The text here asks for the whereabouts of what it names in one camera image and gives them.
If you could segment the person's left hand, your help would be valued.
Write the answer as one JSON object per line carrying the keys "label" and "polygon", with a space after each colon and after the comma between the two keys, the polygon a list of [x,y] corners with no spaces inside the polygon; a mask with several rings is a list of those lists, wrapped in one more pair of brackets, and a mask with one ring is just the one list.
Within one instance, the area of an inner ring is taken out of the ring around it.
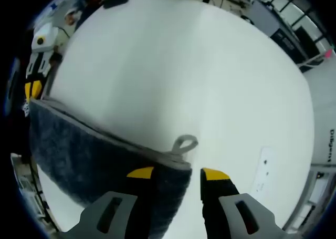
{"label": "person's left hand", "polygon": [[62,54],[58,52],[53,52],[49,59],[49,64],[51,67],[57,66],[62,62]]}

